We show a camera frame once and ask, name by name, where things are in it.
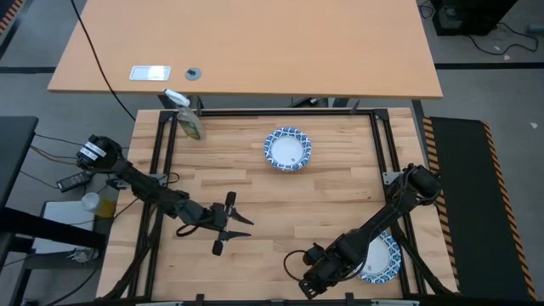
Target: plate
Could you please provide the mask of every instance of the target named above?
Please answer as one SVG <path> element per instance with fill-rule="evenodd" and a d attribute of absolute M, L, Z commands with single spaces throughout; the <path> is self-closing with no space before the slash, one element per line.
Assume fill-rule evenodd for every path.
<path fill-rule="evenodd" d="M 308 136 L 295 127 L 281 127 L 264 141 L 264 157 L 276 169 L 292 172 L 309 162 L 312 143 Z"/>
<path fill-rule="evenodd" d="M 365 267 L 358 276 L 371 284 L 385 284 L 399 273 L 399 269 L 399 245 L 388 232 L 384 231 L 369 245 Z"/>

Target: plate on table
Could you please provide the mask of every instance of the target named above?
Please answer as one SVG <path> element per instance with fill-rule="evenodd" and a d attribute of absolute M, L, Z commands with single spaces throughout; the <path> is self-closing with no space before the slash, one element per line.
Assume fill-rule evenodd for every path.
<path fill-rule="evenodd" d="M 312 143 L 303 131 L 295 127 L 281 127 L 264 141 L 264 156 L 276 169 L 292 172 L 309 162 Z"/>
<path fill-rule="evenodd" d="M 382 232 L 368 248 L 365 267 L 358 276 L 371 284 L 385 284 L 391 281 L 400 269 L 400 248 L 388 232 Z"/>

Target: floor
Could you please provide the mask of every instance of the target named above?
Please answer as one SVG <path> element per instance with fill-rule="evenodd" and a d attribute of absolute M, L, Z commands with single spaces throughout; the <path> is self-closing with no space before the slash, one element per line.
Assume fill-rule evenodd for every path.
<path fill-rule="evenodd" d="M 84 1 L 76 1 L 80 8 Z M 524 31 L 528 22 L 544 22 L 544 2 L 519 0 L 503 21 Z M 77 18 L 66 0 L 34 0 L 24 20 L 0 59 L 0 66 L 56 66 Z M 511 49 L 508 57 L 492 56 L 479 52 L 466 37 L 437 37 L 432 21 L 422 20 L 435 63 L 491 63 L 491 62 L 543 62 L 544 48 L 536 53 Z M 503 30 L 488 37 L 478 37 L 482 48 L 504 49 L 510 43 L 530 44 L 529 39 L 515 37 Z M 495 138 L 504 179 L 511 197 L 519 232 L 524 243 L 536 293 L 544 299 L 544 263 L 539 255 L 544 251 L 541 232 L 544 223 L 544 70 L 493 70 L 493 71 L 438 71 L 444 98 L 423 101 L 428 116 L 447 116 L 487 121 Z M 76 142 L 95 133 L 108 135 L 122 145 L 128 145 L 133 123 L 109 94 L 55 94 L 48 93 L 51 74 L 20 75 L 0 74 L 3 116 L 38 116 L 37 132 Z M 161 108 L 153 96 L 120 95 L 132 113 L 142 109 Z M 203 97 L 207 107 L 282 107 L 291 103 L 291 97 Z M 366 99 L 361 106 L 407 106 L 400 100 Z M 60 155 L 73 155 L 77 146 L 34 140 L 34 145 Z M 52 163 L 30 152 L 23 169 L 50 184 L 77 172 L 71 166 Z M 104 178 L 93 179 L 88 190 L 98 190 Z M 79 199 L 83 190 L 64 194 L 20 175 L 8 206 L 38 214 L 45 201 Z M 116 193 L 105 194 L 116 199 Z M 10 254 L 8 261 L 21 258 Z M 0 277 L 0 306 L 7 305 L 13 282 L 20 265 L 13 264 L 2 271 Z M 90 270 L 38 270 L 33 272 L 26 298 L 49 303 L 72 290 L 88 277 Z M 97 273 L 79 292 L 65 300 L 66 303 L 84 302 L 94 297 L 99 279 Z"/>

